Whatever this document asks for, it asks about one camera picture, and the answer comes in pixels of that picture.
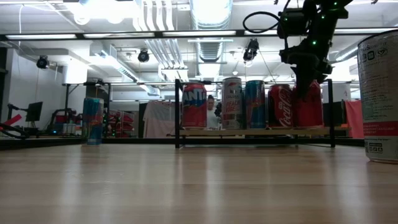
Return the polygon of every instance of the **silver can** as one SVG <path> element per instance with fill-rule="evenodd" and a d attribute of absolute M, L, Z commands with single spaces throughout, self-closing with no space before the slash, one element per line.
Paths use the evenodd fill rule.
<path fill-rule="evenodd" d="M 225 78 L 222 96 L 221 117 L 223 128 L 227 130 L 242 129 L 242 80 L 240 78 Z"/>
<path fill-rule="evenodd" d="M 398 163 L 398 32 L 370 36 L 358 44 L 366 156 Z"/>

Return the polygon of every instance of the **computer monitor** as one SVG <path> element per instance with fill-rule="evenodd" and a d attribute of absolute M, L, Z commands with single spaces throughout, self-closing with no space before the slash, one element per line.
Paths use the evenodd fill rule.
<path fill-rule="evenodd" d="M 26 122 L 40 121 L 43 102 L 31 103 L 27 108 Z"/>

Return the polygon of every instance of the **tall can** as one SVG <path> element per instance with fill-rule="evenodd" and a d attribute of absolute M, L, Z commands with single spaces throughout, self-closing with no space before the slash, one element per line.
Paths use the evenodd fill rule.
<path fill-rule="evenodd" d="M 300 97 L 297 87 L 292 91 L 293 124 L 298 128 L 317 128 L 323 126 L 321 86 L 312 81 L 307 94 Z"/>
<path fill-rule="evenodd" d="M 81 135 L 87 145 L 102 143 L 104 100 L 85 98 L 83 103 L 83 126 Z"/>
<path fill-rule="evenodd" d="M 358 44 L 366 156 L 398 163 L 398 31 L 365 38 Z"/>
<path fill-rule="evenodd" d="M 272 85 L 268 91 L 268 125 L 271 128 L 292 128 L 292 90 L 289 85 Z"/>
<path fill-rule="evenodd" d="M 187 83 L 182 93 L 182 127 L 187 130 L 206 128 L 206 88 L 201 83 Z"/>
<path fill-rule="evenodd" d="M 266 89 L 264 81 L 246 82 L 246 127 L 266 128 Z"/>
<path fill-rule="evenodd" d="M 223 128 L 227 130 L 242 129 L 243 94 L 240 78 L 223 80 L 223 107 L 221 112 Z"/>

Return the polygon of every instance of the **wooden floor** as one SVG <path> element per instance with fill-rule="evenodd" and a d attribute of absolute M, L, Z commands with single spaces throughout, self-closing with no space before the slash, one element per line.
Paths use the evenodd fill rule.
<path fill-rule="evenodd" d="M 338 146 L 0 151 L 0 223 L 397 223 L 398 166 Z"/>

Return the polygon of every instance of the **red coca-cola can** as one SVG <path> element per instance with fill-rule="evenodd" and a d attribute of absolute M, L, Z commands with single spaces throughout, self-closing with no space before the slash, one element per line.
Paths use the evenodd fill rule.
<path fill-rule="evenodd" d="M 299 97 L 297 87 L 292 92 L 293 123 L 298 128 L 317 128 L 323 126 L 321 86 L 312 81 L 307 94 Z"/>
<path fill-rule="evenodd" d="M 268 91 L 268 126 L 271 128 L 291 128 L 292 90 L 289 85 L 272 85 Z"/>
<path fill-rule="evenodd" d="M 206 128 L 206 88 L 201 83 L 187 83 L 182 93 L 182 127 L 188 130 Z"/>

